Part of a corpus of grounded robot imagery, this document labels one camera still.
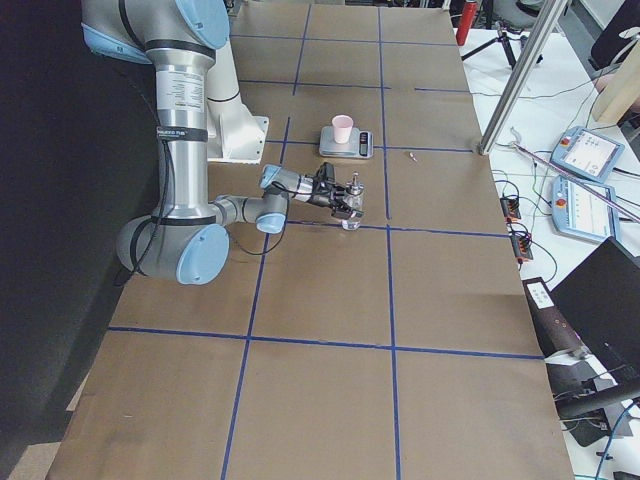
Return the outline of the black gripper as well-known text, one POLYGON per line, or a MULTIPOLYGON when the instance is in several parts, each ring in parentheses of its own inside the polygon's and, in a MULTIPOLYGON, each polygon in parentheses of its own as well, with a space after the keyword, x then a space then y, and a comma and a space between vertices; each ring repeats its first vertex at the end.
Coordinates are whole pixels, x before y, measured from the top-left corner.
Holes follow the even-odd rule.
POLYGON ((345 205, 344 199, 359 198, 363 195, 362 185, 341 186, 335 179, 335 168, 330 162, 324 162, 310 177, 311 193, 308 203, 332 209, 331 216, 341 221, 359 221, 364 212, 345 205))

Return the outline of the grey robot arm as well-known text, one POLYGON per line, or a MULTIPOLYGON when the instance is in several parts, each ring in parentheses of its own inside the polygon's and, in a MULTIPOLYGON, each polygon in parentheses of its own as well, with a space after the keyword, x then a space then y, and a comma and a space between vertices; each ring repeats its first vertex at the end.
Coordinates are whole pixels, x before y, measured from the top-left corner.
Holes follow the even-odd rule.
POLYGON ((329 163, 312 175, 267 165, 259 197, 210 197, 209 164, 258 163, 268 129, 267 119, 242 102, 223 2, 86 1, 82 29, 92 52, 155 69, 160 200, 118 235, 117 254, 128 270, 208 283, 228 257, 229 225, 280 233, 292 200, 327 208, 340 220, 362 216, 329 163))

